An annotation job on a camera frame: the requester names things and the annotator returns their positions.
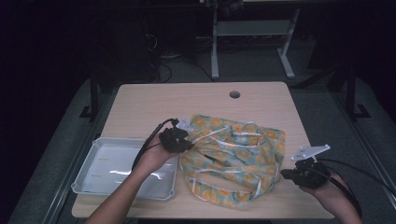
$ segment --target aluminum tray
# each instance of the aluminum tray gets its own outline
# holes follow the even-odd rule
[[[131,173],[138,151],[145,140],[125,138],[98,138],[92,142],[72,189],[78,194],[109,195]],[[177,157],[143,182],[136,198],[169,200],[174,194]]]

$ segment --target floral fabric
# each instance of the floral fabric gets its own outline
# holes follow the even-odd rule
[[[279,180],[285,150],[283,131],[255,123],[194,115],[189,140],[195,144],[179,160],[192,193],[223,206],[241,206],[269,193]],[[233,181],[245,189],[206,183],[200,173]]]

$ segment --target wire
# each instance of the wire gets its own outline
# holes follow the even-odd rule
[[[154,39],[154,46],[151,49],[148,49],[149,51],[154,51],[155,48],[157,48],[158,45],[158,39],[155,35],[146,35],[146,37],[150,37]]]
[[[354,197],[356,197],[355,196],[355,193],[353,192],[353,190],[352,190],[352,188],[348,185],[348,183],[346,182],[346,180],[344,179],[344,177],[340,174],[340,173],[338,173],[336,170],[334,170],[332,167],[330,167],[330,166],[325,166],[327,169],[329,169],[329,170],[331,170],[333,173],[335,173],[335,174],[337,174],[338,176],[340,176],[340,178],[346,183],[346,186],[347,186],[347,188],[349,189],[349,191],[350,191],[350,193],[354,196]]]
[[[172,77],[172,69],[171,69],[170,67],[166,66],[166,65],[163,64],[163,63],[160,63],[160,66],[163,66],[163,67],[165,67],[165,68],[167,68],[167,69],[169,70],[169,77],[168,77],[165,81],[163,81],[163,79],[161,78],[161,74],[160,74],[160,73],[158,74],[161,83],[166,83],[166,82],[168,82],[168,81],[171,79],[171,77]]]
[[[205,36],[202,38],[197,38],[198,45],[195,47],[197,52],[204,51],[205,49],[209,49],[212,47],[212,37]]]
[[[317,170],[315,170],[315,169],[312,169],[312,168],[310,168],[310,167],[308,167],[308,166],[305,166],[304,169],[309,170],[309,171],[312,171],[312,172],[314,172],[314,173],[316,173],[316,174],[318,174],[318,175],[321,175],[321,176],[327,178],[328,180],[330,180],[330,178],[331,178],[331,177],[329,177],[328,175],[325,175],[325,174],[323,174],[322,172],[319,172],[319,171],[317,171]]]
[[[174,55],[162,55],[162,56],[161,56],[161,59],[164,59],[164,60],[169,60],[169,61],[171,61],[171,60],[174,60],[175,58],[178,58],[178,57],[181,57],[181,54],[174,54]]]
[[[215,80],[209,75],[209,73],[207,73],[206,70],[205,70],[201,65],[199,65],[198,63],[189,62],[189,61],[177,61],[177,62],[169,61],[169,62],[166,62],[166,63],[190,63],[190,64],[193,64],[193,65],[199,67],[202,71],[204,71],[204,73],[206,74],[206,76],[209,77],[210,81],[212,81],[212,82],[215,81]]]
[[[165,125],[167,122],[172,122],[172,124],[177,121],[176,119],[167,119],[166,121],[162,122],[160,125],[157,126],[157,128],[152,132],[152,134],[148,137],[146,142],[143,144],[143,146],[140,148],[139,152],[136,155],[136,158],[134,158],[134,164],[132,165],[132,170],[136,167],[137,163],[139,162],[140,158],[142,155],[150,148],[148,147],[149,143],[151,140],[155,137],[155,135],[161,130],[163,125]]]
[[[157,143],[157,144],[155,144],[155,145],[152,145],[151,147],[148,147],[147,150],[151,149],[152,147],[156,147],[156,146],[158,146],[158,145],[160,145],[160,144],[161,144],[161,142],[160,142],[160,143]]]
[[[384,181],[382,181],[381,179],[379,179],[379,178],[376,177],[375,175],[372,175],[372,174],[370,174],[370,173],[368,173],[368,172],[366,172],[366,171],[364,171],[364,170],[362,170],[362,169],[360,169],[360,168],[358,168],[358,167],[355,167],[355,166],[353,166],[353,165],[349,165],[349,164],[347,164],[347,163],[345,163],[345,162],[342,162],[342,161],[335,161],[335,160],[330,160],[330,159],[317,159],[317,160],[318,160],[318,161],[331,161],[331,162],[339,163],[339,164],[345,165],[345,166],[347,166],[347,167],[349,167],[349,168],[352,168],[352,169],[354,169],[354,170],[356,170],[356,171],[358,171],[358,172],[361,172],[362,174],[371,177],[371,178],[372,178],[373,180],[375,180],[378,184],[380,184],[380,185],[382,185],[383,187],[385,187],[391,194],[393,194],[393,196],[396,197],[395,191],[394,191],[393,189],[391,189]]]

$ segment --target dark background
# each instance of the dark background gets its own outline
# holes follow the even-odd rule
[[[0,2],[1,223],[7,222],[64,111],[92,71],[103,90],[150,82],[156,76],[150,64],[158,55],[147,53],[144,34],[158,36],[163,50],[184,50],[191,57],[195,36],[211,35],[211,27],[203,25],[212,20],[206,8],[169,12],[129,8],[134,1],[82,2]],[[396,120],[396,8],[385,1],[341,2],[302,5],[293,38],[317,39],[312,68],[337,62],[354,66]],[[140,1],[139,6],[146,5]],[[256,6],[246,10],[259,17],[290,13],[284,6],[265,8],[266,13]]]

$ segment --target wooden table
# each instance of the wooden table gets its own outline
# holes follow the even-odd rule
[[[233,99],[230,91],[239,91]],[[107,118],[103,137],[147,138],[166,119],[203,114],[261,126],[286,133],[282,168],[293,168],[290,157],[309,146],[303,124],[282,82],[134,84],[120,87]],[[135,200],[128,217],[150,218],[331,218],[316,199],[281,179],[268,194],[245,207],[231,209],[205,203],[188,188],[177,171],[176,197],[169,202]],[[78,195],[75,217],[88,217],[106,197]]]

